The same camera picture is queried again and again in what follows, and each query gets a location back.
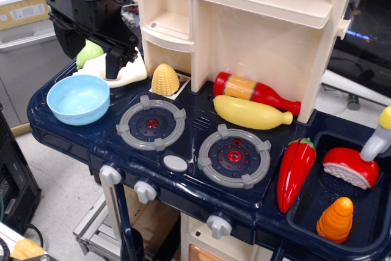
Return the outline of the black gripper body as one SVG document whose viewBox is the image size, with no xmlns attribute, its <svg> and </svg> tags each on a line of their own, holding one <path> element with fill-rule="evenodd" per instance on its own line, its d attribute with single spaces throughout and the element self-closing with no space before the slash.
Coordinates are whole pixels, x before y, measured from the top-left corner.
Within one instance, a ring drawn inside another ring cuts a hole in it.
<svg viewBox="0 0 391 261">
<path fill-rule="evenodd" d="M 81 0 L 46 0 L 50 6 L 59 44 L 69 58 L 75 58 L 90 40 L 107 51 L 122 49 L 128 59 L 136 59 L 138 37 L 122 20 L 121 8 L 113 0 L 83 2 Z"/>
</svg>

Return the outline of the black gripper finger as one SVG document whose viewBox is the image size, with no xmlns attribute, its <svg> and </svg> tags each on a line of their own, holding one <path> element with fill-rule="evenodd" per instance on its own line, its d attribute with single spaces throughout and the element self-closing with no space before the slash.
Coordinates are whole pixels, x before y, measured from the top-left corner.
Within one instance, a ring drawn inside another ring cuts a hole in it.
<svg viewBox="0 0 391 261">
<path fill-rule="evenodd" d="M 127 63 L 134 62 L 136 50 L 114 46 L 106 53 L 106 79 L 116 79 L 119 71 L 126 67 Z"/>
</svg>

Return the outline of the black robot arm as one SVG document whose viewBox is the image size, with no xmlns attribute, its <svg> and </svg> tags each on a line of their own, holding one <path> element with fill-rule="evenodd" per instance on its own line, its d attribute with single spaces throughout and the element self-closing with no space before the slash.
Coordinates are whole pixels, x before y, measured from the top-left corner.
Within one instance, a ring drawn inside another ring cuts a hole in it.
<svg viewBox="0 0 391 261">
<path fill-rule="evenodd" d="M 106 50 L 107 79 L 137 58 L 138 37 L 122 20 L 127 0 L 46 0 L 63 52 L 75 58 L 90 40 Z"/>
</svg>

